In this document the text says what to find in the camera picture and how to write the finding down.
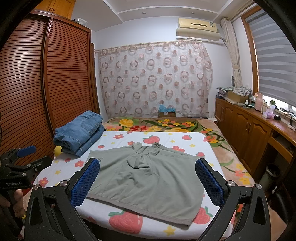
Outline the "left hand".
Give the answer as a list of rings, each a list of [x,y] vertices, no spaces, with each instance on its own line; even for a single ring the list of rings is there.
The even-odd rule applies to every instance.
[[[10,207],[11,203],[4,198],[2,195],[0,197],[0,204],[2,207]],[[13,211],[16,217],[22,218],[25,215],[25,209],[23,207],[23,191],[18,189],[13,194]]]

